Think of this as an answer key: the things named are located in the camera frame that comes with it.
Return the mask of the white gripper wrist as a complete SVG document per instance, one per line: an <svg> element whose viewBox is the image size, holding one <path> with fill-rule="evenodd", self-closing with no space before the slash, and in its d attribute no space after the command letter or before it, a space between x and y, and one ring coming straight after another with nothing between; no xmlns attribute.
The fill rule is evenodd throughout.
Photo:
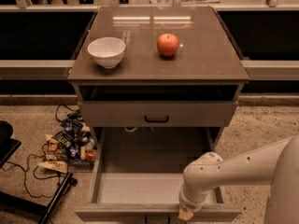
<svg viewBox="0 0 299 224"><path fill-rule="evenodd" d="M189 221L193 212L198 212L206 199L207 191L198 186L183 184L180 188L178 199L181 206L178 210L178 218Z"/></svg>

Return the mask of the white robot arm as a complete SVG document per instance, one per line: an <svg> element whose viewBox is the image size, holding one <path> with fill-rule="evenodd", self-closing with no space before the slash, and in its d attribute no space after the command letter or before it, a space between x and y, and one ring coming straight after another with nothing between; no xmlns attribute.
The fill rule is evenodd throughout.
<svg viewBox="0 0 299 224"><path fill-rule="evenodd" d="M220 186L270 187L264 224L299 223L299 135L223 160L208 152L183 172L178 218L190 220L207 193Z"/></svg>

